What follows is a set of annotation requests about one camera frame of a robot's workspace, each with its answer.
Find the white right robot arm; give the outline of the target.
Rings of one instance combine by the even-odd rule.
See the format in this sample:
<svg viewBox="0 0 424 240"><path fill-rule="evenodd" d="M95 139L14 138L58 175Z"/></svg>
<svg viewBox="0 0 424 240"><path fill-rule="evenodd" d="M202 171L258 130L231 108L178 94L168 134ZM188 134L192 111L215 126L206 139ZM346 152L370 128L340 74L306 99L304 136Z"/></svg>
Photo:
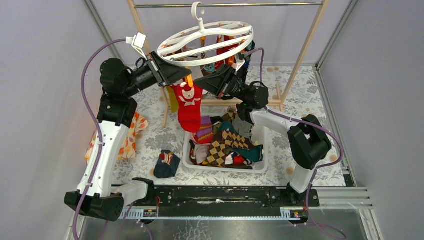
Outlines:
<svg viewBox="0 0 424 240"><path fill-rule="evenodd" d="M229 97L241 100L236 109L242 121L288 137L296 167L288 184L291 189L287 191L286 198L293 206L301 205L307 199L306 191L313 182L317 164L332 149L329 134L318 119L311 114L295 119L271 110L268 108L269 89L264 83L261 80L250 84L243 82L236 70L227 64L193 83L219 99Z"/></svg>

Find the white round clip hanger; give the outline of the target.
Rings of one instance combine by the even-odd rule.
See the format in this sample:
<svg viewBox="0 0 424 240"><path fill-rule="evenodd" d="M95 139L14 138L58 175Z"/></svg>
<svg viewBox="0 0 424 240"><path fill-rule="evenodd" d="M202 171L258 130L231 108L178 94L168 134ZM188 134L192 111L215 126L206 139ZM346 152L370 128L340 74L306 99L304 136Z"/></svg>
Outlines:
<svg viewBox="0 0 424 240"><path fill-rule="evenodd" d="M254 28L242 21L217 21L205 23L201 2L191 5L191 15L197 26L178 32L165 40L156 50L164 60L180 67L196 67L214 64L240 52L254 40ZM235 39L217 43L218 35ZM216 50L239 44L227 53L217 55Z"/></svg>

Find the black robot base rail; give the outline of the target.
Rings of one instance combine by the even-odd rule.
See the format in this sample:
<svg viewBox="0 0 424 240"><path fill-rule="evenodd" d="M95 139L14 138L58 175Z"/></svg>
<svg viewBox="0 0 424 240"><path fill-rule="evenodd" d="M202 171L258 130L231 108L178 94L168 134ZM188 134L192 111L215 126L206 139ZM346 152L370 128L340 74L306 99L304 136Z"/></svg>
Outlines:
<svg viewBox="0 0 424 240"><path fill-rule="evenodd" d="M160 185L152 196L136 200L137 207L169 207L197 203L253 203L261 207L305 208L320 206L316 190L298 193L291 186L189 186Z"/></svg>

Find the yellow orange clothes peg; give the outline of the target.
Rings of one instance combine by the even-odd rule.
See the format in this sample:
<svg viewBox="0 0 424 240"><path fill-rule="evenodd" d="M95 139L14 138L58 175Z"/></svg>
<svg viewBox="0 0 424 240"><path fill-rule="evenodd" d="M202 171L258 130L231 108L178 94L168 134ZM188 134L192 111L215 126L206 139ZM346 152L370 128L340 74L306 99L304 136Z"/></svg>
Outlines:
<svg viewBox="0 0 424 240"><path fill-rule="evenodd" d="M193 76L190 74L184 78L184 82L181 83L182 87L189 86L192 88L194 86Z"/></svg>

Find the red cat sock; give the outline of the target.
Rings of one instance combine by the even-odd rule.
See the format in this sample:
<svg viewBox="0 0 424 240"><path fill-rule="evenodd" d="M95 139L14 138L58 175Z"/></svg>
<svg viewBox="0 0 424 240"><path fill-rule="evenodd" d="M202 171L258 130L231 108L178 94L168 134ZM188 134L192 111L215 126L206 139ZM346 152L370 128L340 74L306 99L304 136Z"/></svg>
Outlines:
<svg viewBox="0 0 424 240"><path fill-rule="evenodd" d="M201 126L203 90L196 85L172 85L178 103L177 118L183 130L196 133Z"/></svg>

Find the navy blue sock bundle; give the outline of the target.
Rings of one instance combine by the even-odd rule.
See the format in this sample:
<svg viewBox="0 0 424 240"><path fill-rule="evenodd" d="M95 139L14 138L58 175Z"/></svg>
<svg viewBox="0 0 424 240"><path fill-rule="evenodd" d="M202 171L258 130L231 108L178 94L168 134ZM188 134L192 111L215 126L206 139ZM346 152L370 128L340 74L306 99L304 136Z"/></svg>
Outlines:
<svg viewBox="0 0 424 240"><path fill-rule="evenodd" d="M176 176L181 159L170 150L161 150L153 175L158 179L168 179Z"/></svg>

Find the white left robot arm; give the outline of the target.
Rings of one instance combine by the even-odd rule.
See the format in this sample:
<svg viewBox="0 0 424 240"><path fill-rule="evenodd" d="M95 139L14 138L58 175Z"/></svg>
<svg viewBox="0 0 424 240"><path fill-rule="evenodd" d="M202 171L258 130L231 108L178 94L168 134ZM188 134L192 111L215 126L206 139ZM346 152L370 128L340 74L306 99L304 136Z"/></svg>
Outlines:
<svg viewBox="0 0 424 240"><path fill-rule="evenodd" d="M103 94L94 117L96 136L86 171L76 191L65 194L64 203L75 216L86 216L115 222L125 206L136 201L148 206L155 200L154 183L134 178L113 187L112 175L120 148L126 138L137 109L133 98L153 85L170 86L192 72L163 60L156 52L143 59L135 70L118 58L105 60L100 68Z"/></svg>

